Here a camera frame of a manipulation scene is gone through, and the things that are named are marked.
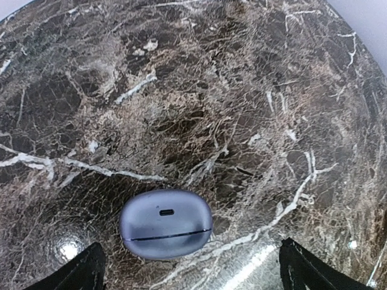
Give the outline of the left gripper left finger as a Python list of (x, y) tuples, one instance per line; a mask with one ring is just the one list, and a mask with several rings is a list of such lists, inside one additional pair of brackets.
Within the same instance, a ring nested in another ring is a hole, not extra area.
[(94, 242), (48, 277), (25, 290), (106, 289), (103, 282), (106, 256), (100, 243)]

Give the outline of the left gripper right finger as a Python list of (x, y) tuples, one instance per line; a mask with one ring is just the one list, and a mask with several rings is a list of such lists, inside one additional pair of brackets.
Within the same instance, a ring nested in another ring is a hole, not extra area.
[(282, 241), (279, 264), (282, 285), (286, 290), (370, 289), (336, 271), (291, 238)]

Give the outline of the purple grey earbud case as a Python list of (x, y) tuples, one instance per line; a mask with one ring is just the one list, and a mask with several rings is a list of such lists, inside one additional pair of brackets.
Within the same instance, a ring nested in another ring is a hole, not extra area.
[(208, 203), (194, 192), (153, 190), (130, 199), (119, 219), (125, 247), (144, 259), (165, 260), (200, 250), (212, 233)]

